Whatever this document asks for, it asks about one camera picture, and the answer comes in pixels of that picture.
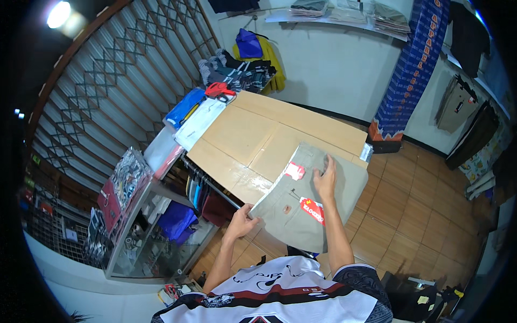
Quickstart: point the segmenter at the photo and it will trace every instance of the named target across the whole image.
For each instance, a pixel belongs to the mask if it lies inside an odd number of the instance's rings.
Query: black baseboard
[[[307,110],[311,110],[311,111],[314,111],[314,112],[321,113],[321,114],[326,115],[328,117],[333,117],[333,118],[338,118],[338,119],[341,119],[341,120],[353,122],[355,124],[358,124],[358,125],[361,125],[361,126],[365,126],[365,127],[369,127],[370,126],[370,122],[368,122],[368,121],[364,121],[364,120],[361,120],[361,119],[358,119],[358,118],[350,117],[350,116],[347,116],[347,115],[344,115],[344,114],[341,114],[341,113],[337,113],[337,112],[333,112],[333,111],[328,111],[328,110],[325,110],[325,109],[320,109],[318,107],[313,107],[313,106],[309,106],[309,105],[305,105],[305,104],[299,104],[299,103],[293,103],[293,102],[288,102],[288,103],[293,104],[293,105],[297,105],[297,106],[302,107],[302,108],[307,109]],[[429,145],[427,145],[427,144],[425,144],[425,143],[423,143],[421,141],[418,141],[418,140],[416,140],[414,138],[411,138],[410,136],[403,135],[402,136],[402,140],[407,141],[409,143],[412,143],[413,145],[418,146],[418,147],[420,147],[422,149],[425,149],[425,150],[427,150],[427,151],[429,151],[429,152],[431,152],[431,153],[433,153],[433,154],[435,154],[437,156],[440,156],[442,158],[447,158],[447,154],[446,153],[443,153],[443,152],[439,151],[436,148],[433,148],[433,147],[431,147],[431,146],[429,146]],[[389,147],[387,147],[389,149],[387,149],[386,151],[383,151],[383,152],[395,152],[395,151],[398,151],[398,149],[396,149],[397,145],[400,146],[400,144],[390,145]]]

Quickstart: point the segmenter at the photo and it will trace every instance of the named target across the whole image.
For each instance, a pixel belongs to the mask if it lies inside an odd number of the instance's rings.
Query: maroon garment
[[[226,220],[231,220],[235,207],[217,192],[211,191],[206,198],[201,215],[218,227],[222,227]]]

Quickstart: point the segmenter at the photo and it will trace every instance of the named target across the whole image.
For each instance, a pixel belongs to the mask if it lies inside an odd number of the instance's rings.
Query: purple plastic bag
[[[261,58],[262,47],[260,47],[257,35],[241,28],[235,38],[241,58]]]
[[[178,202],[171,201],[158,225],[169,240],[177,240],[185,229],[196,220],[194,211]]]

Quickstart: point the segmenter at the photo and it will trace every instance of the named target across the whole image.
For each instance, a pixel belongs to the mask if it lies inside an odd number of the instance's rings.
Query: black pants
[[[480,151],[494,136],[499,128],[499,119],[494,108],[485,101],[479,109],[468,131],[460,140],[459,146],[445,160],[450,170],[458,168],[470,157]]]

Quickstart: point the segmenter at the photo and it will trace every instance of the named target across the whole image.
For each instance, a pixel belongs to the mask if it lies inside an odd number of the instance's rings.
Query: person's right hand
[[[327,154],[323,176],[320,171],[314,168],[314,186],[323,201],[334,201],[334,190],[336,189],[336,162],[330,154]]]

